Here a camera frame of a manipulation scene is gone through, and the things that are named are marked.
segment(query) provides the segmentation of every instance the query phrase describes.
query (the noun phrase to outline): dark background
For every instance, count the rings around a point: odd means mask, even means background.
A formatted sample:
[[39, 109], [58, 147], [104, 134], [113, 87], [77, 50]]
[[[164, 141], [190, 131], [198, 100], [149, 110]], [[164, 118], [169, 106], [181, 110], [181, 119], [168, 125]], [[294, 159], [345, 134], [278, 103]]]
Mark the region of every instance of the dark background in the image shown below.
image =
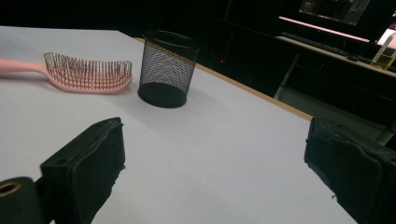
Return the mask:
[[[118, 30], [131, 37], [142, 37], [153, 29], [179, 33], [201, 45], [198, 63], [269, 96], [275, 95], [298, 53], [301, 60], [290, 80], [295, 90], [391, 127], [396, 120], [396, 79], [368, 73], [274, 38], [289, 29], [277, 18], [287, 3], [285, 0], [23, 4], [3, 1], [0, 25]], [[372, 57], [376, 51], [363, 53]], [[395, 145], [393, 137], [388, 146], [395, 148]]]

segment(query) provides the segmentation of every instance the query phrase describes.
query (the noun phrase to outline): table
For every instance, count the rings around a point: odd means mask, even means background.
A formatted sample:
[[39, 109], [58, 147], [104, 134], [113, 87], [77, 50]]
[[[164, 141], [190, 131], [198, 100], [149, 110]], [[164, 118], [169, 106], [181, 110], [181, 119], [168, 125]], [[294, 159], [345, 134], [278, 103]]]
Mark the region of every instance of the table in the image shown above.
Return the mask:
[[95, 224], [356, 223], [304, 163], [309, 116], [200, 65], [185, 105], [149, 105], [137, 95], [143, 47], [118, 31], [1, 26], [0, 57], [129, 60], [134, 79], [100, 95], [59, 91], [36, 73], [0, 74], [0, 179], [37, 180], [50, 155], [120, 117], [126, 169]]

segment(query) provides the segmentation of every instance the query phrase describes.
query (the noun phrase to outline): mesh pencil cup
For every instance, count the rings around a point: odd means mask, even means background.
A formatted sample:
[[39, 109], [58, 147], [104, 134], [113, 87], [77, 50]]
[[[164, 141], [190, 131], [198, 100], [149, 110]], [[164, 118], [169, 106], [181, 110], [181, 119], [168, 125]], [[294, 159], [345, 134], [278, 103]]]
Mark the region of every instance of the mesh pencil cup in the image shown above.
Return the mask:
[[184, 35], [161, 30], [146, 32], [143, 37], [139, 97], [158, 107], [183, 106], [187, 102], [199, 45]]

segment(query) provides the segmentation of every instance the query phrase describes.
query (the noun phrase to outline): keyboard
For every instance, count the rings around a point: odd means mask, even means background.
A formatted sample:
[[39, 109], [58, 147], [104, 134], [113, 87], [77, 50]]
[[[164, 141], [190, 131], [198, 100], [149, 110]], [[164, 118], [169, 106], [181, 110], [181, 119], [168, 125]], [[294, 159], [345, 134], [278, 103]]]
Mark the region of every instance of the keyboard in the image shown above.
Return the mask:
[[338, 48], [335, 48], [335, 47], [332, 47], [332, 46], [329, 46], [329, 45], [325, 45], [325, 44], [322, 44], [322, 43], [319, 43], [319, 42], [304, 38], [304, 37], [299, 36], [299, 35], [294, 35], [294, 34], [290, 34], [290, 33], [281, 33], [281, 35], [283, 35], [283, 36], [285, 36], [287, 38], [296, 40], [298, 42], [304, 43], [306, 45], [310, 45], [310, 46], [316, 47], [318, 49], [324, 49], [324, 50], [327, 50], [327, 51], [329, 51], [331, 53], [335, 53], [335, 54], [338, 54], [338, 55], [341, 55], [341, 56], [344, 56], [344, 57], [346, 57], [348, 55], [348, 53], [346, 51], [342, 50], [342, 49], [338, 49]]
[[[299, 36], [299, 35], [294, 35], [294, 34], [290, 34], [290, 33], [281, 33], [281, 35], [285, 36], [285, 37], [287, 37], [289, 39], [301, 42], [303, 44], [306, 44], [306, 45], [309, 45], [309, 46], [312, 46], [312, 47], [316, 47], [318, 49], [327, 50], [327, 51], [329, 51], [331, 53], [334, 53], [334, 54], [337, 54], [337, 55], [340, 55], [340, 56], [343, 56], [343, 57], [346, 57], [349, 54], [345, 50], [338, 49], [338, 48], [335, 48], [335, 47], [332, 47], [332, 46], [328, 46], [328, 45], [325, 45], [325, 44], [322, 44], [322, 43], [319, 43], [319, 42], [304, 38], [304, 37]], [[371, 59], [365, 58], [363, 56], [358, 56], [358, 58], [359, 58], [359, 61], [362, 62], [362, 63], [370, 64], [370, 62], [371, 62]], [[396, 73], [396, 67], [395, 66], [391, 66], [388, 70], [390, 72]]]

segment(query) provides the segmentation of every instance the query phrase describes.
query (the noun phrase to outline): hairbrush bristle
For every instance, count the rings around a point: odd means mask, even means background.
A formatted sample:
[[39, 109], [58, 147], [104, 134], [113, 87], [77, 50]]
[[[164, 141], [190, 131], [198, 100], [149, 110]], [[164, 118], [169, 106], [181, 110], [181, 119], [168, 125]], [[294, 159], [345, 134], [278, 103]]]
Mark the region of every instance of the hairbrush bristle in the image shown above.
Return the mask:
[[133, 64], [128, 61], [88, 61], [53, 52], [44, 59], [49, 75], [68, 91], [113, 92], [132, 80]]

